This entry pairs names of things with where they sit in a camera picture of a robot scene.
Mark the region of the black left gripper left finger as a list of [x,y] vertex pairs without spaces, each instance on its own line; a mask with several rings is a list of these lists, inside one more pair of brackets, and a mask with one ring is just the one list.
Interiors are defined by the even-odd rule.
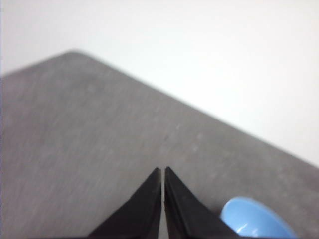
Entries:
[[134,194],[97,226],[92,239],[157,239],[161,216],[161,171],[155,168]]

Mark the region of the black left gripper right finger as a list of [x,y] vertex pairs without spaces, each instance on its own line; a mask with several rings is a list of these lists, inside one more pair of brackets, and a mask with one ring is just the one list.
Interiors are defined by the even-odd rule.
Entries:
[[164,204],[170,239],[240,238],[196,198],[170,167],[165,169]]

